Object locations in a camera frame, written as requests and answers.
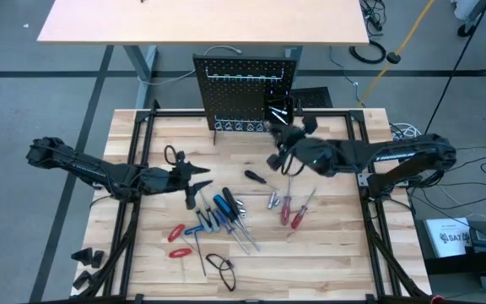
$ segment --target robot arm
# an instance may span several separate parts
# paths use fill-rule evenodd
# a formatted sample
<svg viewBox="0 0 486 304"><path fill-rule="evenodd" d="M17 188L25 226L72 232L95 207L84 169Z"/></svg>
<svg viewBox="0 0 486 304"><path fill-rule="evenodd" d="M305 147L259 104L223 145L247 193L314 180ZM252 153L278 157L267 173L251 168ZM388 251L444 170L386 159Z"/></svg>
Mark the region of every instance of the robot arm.
<svg viewBox="0 0 486 304"><path fill-rule="evenodd" d="M447 139L436 134L395 142L367 144L358 140L307 138L305 135L313 133L317 128L316 119L306 117L303 123L303 128L270 128L279 149L278 155L271 155L267 159L273 170L284 167L284 162L293 157L304 166L327 177L335 176L339 172L360 173L377 161L404 160L401 165L387 173L375 173L368 177L370 197L379 198L388 195L399 182L421 182L417 175L426 170L436 170L426 182L436 181L456 162L455 149Z"/></svg>
<svg viewBox="0 0 486 304"><path fill-rule="evenodd" d="M59 138L33 140L30 152L26 158L28 163L43 169L62 168L72 173L90 186L99 183L118 200L135 202L141 195L154 195L159 193L172 193L184 190L186 193L186 208L194 209L196 201L194 195L197 191L212 181L199 182L189 186L193 174L209 172L209 169L196 167L185 162L185 153L176 153L175 163L171 171L161 168L147 168L127 164L111 164L84 153L76 152L65 145Z"/></svg>

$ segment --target desk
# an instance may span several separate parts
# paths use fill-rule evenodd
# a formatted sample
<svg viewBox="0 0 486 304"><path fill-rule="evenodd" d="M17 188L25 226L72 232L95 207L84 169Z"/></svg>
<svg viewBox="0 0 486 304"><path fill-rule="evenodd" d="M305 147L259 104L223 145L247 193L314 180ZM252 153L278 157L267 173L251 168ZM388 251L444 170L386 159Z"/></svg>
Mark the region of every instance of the desk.
<svg viewBox="0 0 486 304"><path fill-rule="evenodd" d="M370 142L390 140L385 110L363 111ZM136 113L136 110L115 112L104 160L126 162ZM300 117L296 117L294 124L300 124ZM348 138L343 118L318 117L318 125L313 136ZM359 133L356 124L354 129ZM266 158L274 152L270 135L217 133L213 146L213 132L208 130L205 117L156 117L148 157L150 166L170 169L163 156L167 144L184 150L187 160L194 165L211 170L192 179L192 182L213 179L213 184L203 189L206 198L220 193L222 187L228 187L236 198L245 202L246 225L262 250L257 252L241 235L241 240L251 251L251 255L246 256L225 231L209 235L200 233L203 256L215 252L235 265L237 289L228 292L217 270L207 263L208 277L205 278L196 253L184 258L183 282L181 261L167 255L186 244L183 240L168 243L166 238L178 224L197 225L196 215L186 210L183 192L143 197L128 288L130 298L142 293L146 299L361 300L365 294L375 293L354 174L339 173L333 178L325 178L307 168L295 177L291 191L294 197L291 219L312 189L317 187L317 191L299 229L294 231L289 226L280 225L279 207L267 209L270 188L243 175L243 170L253 170L283 189L281 195L284 195L287 178L266 165ZM138 142L138 147L142 147L142 143ZM137 159L140 157L141 150L138 149ZM376 164L376 170L390 170L396 164L396 161L381 162ZM106 192L97 191L94 198L105 195ZM403 190L395 190L392 196L408 203ZM203 206L199 196L197 205ZM117 201L107 199L91 209L83 247L110 251L117 208ZM395 257L419 288L430 293L411 213L391 202L385 202L384 208ZM123 259L120 258L116 267L114 286L121 282ZM391 294L386 265L381 257L379 259L386 293ZM80 264L77 276L85 269L90 273L95 271Z"/></svg>
<svg viewBox="0 0 486 304"><path fill-rule="evenodd" d="M359 0L56 0L38 41L124 45L144 81L156 46L144 58L138 45L286 45L299 60L301 45L369 43ZM141 85L139 108L150 90Z"/></svg>

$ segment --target pegboard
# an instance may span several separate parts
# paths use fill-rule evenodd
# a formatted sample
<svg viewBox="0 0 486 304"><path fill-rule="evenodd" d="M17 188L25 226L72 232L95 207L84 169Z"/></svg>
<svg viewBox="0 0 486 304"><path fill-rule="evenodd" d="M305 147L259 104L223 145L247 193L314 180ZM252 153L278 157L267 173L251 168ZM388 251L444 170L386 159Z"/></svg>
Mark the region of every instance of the pegboard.
<svg viewBox="0 0 486 304"><path fill-rule="evenodd" d="M248 123L237 128L238 122L257 127L269 105L292 107L295 60L195 55L193 61L210 130L263 132L265 128L248 128Z"/></svg>

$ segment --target gray metal desk leg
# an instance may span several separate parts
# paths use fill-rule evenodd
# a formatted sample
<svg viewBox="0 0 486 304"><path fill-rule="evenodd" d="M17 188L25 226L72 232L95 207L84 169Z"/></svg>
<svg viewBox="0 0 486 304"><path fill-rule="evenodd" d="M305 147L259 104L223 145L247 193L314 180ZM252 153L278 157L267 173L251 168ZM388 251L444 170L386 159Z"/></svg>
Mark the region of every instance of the gray metal desk leg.
<svg viewBox="0 0 486 304"><path fill-rule="evenodd" d="M303 46L285 46L284 47L284 57L295 59L297 63L295 64L295 76L294 81L292 81L292 86L295 85L295 80L297 76L297 68L300 65L301 53L303 52Z"/></svg>
<svg viewBox="0 0 486 304"><path fill-rule="evenodd" d="M145 58L143 57L139 46L123 46L123 48L125 49L128 58L131 60L138 77L142 81L151 82L151 73L155 65L155 57L157 56L157 46L150 46ZM148 105L151 90L151 85L140 83L138 86L135 108L143 109Z"/></svg>

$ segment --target light wood desk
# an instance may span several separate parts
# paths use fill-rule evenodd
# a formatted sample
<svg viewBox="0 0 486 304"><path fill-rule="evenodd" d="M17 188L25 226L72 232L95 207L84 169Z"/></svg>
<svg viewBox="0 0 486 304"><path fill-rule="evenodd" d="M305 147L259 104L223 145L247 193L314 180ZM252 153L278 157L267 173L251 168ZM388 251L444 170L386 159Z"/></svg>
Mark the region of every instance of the light wood desk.
<svg viewBox="0 0 486 304"><path fill-rule="evenodd" d="M151 45L281 45L299 61L303 45L362 46L369 38L359 0L56 0L38 41L124 45L150 82ZM138 45L151 46L145 57ZM140 84L137 108L150 90Z"/></svg>
<svg viewBox="0 0 486 304"><path fill-rule="evenodd" d="M104 160L126 162L135 114L135 110L116 111ZM385 110L366 109L364 115L370 142L391 140ZM300 118L294 124L300 124ZM318 125L313 136L348 138L343 118L319 117ZM280 225L280 207L267 209L271 189L243 175L244 170L253 170L281 188L280 195L284 195L287 178L271 171L266 164L266 158L274 152L270 135L218 133L213 146L213 132L208 130L205 117L156 117L149 166L170 169L163 156L167 144L184 150L192 164L211 170L192 179L192 183L213 179L213 184L203 189L206 198L228 187L236 198L245 202L246 225L262 250L257 252L240 232L250 256L225 231L200 233L204 257L215 252L234 264L237 288L228 292L218 271L207 262L204 263L208 277L204 277L197 253L183 258L183 274L181 261L168 258L168 252L188 246L183 240L168 243L166 238L178 224L187 228L197 225L196 215L186 210L183 192L143 197L128 290L130 298L143 293L146 299L357 300L364 299L366 293L375 293L354 174L325 178L308 168L303 170L292 186L291 219L314 187L317 192L299 229L294 231L289 225ZM138 147L142 145L143 133ZM376 170L386 171L396 164L396 161L378 163ZM106 192L96 192L94 198L105 195ZM392 195L408 203L403 190L397 189ZM203 206L199 196L197 205ZM83 247L110 251L117 207L117 201L106 199L91 209ZM395 257L419 288L430 293L411 213L391 202L385 202L384 208ZM114 286L121 282L123 259L120 258L116 267ZM391 294L381 256L380 261L386 292ZM95 271L80 264L76 275L85 269L90 273Z"/></svg>

